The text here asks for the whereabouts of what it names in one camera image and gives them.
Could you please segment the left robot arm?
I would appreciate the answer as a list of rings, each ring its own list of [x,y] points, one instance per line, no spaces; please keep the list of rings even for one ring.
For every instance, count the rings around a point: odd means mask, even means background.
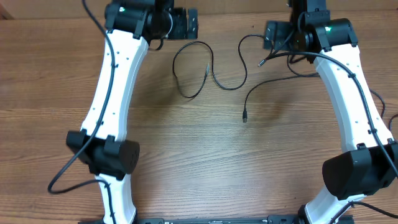
[[[104,11],[105,46],[95,95],[80,130],[66,144],[99,183],[100,223],[137,223],[131,174],[140,146],[127,140],[127,117],[138,71],[152,40],[197,39],[198,11],[173,1],[111,1]]]

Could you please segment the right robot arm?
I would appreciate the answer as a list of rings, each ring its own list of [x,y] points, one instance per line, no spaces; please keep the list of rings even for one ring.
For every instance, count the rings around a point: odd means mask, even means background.
[[[323,163],[324,186],[302,205],[295,223],[338,223],[353,205],[397,177],[397,141],[374,104],[352,23],[332,19],[325,1],[290,1],[287,22],[269,21],[272,58],[303,55],[326,86],[342,153]]]

